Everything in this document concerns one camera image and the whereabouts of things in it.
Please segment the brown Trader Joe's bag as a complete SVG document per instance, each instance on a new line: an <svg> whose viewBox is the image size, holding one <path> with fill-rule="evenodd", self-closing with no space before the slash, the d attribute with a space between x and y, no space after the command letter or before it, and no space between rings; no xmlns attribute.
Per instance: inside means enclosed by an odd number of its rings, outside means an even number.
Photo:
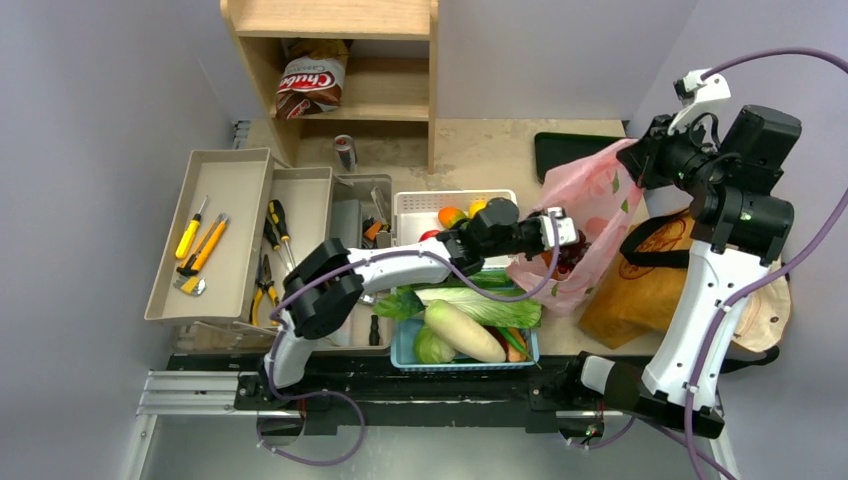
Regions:
<svg viewBox="0 0 848 480"><path fill-rule="evenodd" d="M649 332L666 333L687 276L692 227L686 209L633 227L579 320L580 329L610 349ZM765 353L782 339L790 314L783 277L748 297L733 342Z"/></svg>

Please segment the green napa cabbage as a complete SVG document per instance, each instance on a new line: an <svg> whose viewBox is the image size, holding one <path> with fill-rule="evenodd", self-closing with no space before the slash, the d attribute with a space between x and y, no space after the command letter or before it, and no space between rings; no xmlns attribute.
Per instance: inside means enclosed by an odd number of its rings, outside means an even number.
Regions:
<svg viewBox="0 0 848 480"><path fill-rule="evenodd" d="M542 320L542 305L532 298L518 302L492 300L467 287L435 287L415 291L428 306L444 300L484 326L536 328Z"/></svg>

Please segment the green cucumber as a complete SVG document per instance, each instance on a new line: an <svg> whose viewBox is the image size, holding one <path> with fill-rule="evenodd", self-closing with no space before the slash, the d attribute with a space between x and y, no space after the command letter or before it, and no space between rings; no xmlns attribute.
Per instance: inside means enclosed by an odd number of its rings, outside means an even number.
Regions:
<svg viewBox="0 0 848 480"><path fill-rule="evenodd" d="M486 290L511 289L515 286L513 280L504 269L482 270L467 277L476 287ZM418 283L410 286L413 290L430 288L465 288L467 284L455 274L449 274L444 280L437 283Z"/></svg>

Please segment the white daikon radish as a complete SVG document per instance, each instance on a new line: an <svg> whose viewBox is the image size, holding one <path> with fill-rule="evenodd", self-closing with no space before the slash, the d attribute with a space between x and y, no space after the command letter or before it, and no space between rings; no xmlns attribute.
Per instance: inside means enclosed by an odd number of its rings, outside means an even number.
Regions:
<svg viewBox="0 0 848 480"><path fill-rule="evenodd" d="M506 352L498 340L469 315L444 300L425 309L425 325L456 351L483 363L502 363Z"/></svg>

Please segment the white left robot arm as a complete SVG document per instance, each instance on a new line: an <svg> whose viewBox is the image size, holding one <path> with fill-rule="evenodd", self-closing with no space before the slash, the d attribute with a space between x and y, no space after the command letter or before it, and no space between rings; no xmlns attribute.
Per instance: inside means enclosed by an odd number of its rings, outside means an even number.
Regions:
<svg viewBox="0 0 848 480"><path fill-rule="evenodd" d="M363 250L326 240L283 281L284 295L271 313L278 334L263 359L259 395L275 409L292 405L318 341L336 332L365 294L437 284L450 276L468 282L488 258L522 254L531 259L577 239L563 209L520 219L513 201L497 197L471 219L416 244Z"/></svg>

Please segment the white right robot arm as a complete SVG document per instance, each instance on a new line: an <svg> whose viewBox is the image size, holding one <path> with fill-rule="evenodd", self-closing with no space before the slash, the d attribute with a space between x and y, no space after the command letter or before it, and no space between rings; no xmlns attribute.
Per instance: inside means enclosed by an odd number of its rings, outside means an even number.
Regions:
<svg viewBox="0 0 848 480"><path fill-rule="evenodd" d="M637 369L582 352L561 381L569 404L597 399L673 430L719 436L718 376L749 292L764 284L793 225L792 204L772 189L801 133L798 118L747 105L724 137L699 120L676 130L670 116L660 115L618 153L639 186L672 185L691 196L687 276L651 361Z"/></svg>

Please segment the pink plastic grocery bag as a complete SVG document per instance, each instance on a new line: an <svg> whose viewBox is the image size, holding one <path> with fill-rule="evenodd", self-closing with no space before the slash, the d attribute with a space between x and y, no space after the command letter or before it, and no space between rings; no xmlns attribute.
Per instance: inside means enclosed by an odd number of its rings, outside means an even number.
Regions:
<svg viewBox="0 0 848 480"><path fill-rule="evenodd" d="M617 159L617 153L637 141L621 139L598 153L556 167L545 176L535 208L561 207L590 243L588 252L561 280L545 275L548 266L541 256L528 261L517 258L508 276L522 289L537 285L533 299L548 310L569 315L598 287L627 236L643 190Z"/></svg>

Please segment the dark purple grapes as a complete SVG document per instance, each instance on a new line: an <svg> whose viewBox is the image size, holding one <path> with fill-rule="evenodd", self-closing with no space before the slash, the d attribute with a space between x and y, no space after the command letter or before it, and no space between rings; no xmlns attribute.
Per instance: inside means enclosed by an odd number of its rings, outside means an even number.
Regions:
<svg viewBox="0 0 848 480"><path fill-rule="evenodd" d="M585 257L588 252L591 242L588 241L586 234L578 229L577 241L570 245L562 246L557 257L557 275L559 278L566 278L571 274L577 264Z"/></svg>

